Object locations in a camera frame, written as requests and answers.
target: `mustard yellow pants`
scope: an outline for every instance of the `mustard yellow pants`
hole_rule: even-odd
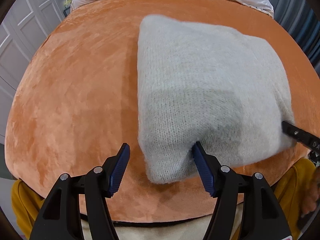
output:
[[[292,238],[298,238],[300,231],[296,224],[300,216],[303,194],[312,179],[315,166],[308,159],[298,160],[278,181],[274,191],[288,220]],[[12,187],[12,208],[17,216],[17,224],[30,238],[31,230],[44,198],[30,189],[22,180],[17,180]],[[240,228],[232,240],[237,240]]]

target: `blue striped curtain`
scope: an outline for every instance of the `blue striped curtain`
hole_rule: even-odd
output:
[[[320,76],[320,22],[306,0],[269,0],[275,20],[294,38]]]

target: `person's hand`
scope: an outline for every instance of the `person's hand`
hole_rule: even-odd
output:
[[[301,211],[302,215],[307,215],[310,212],[313,212],[317,208],[316,201],[320,197],[320,167],[318,167],[313,174],[312,181],[309,185],[309,188],[305,192],[302,205],[301,205]]]

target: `pillow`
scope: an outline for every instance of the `pillow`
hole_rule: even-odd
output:
[[[221,25],[150,15],[138,41],[139,145],[154,183],[197,174],[200,141],[222,165],[265,160],[291,146],[284,67],[270,44]]]

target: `knit fabric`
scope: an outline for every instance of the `knit fabric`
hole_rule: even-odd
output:
[[[149,15],[138,40],[138,140],[151,182],[196,174],[191,147],[232,167],[293,146],[284,67],[267,41],[220,25]]]

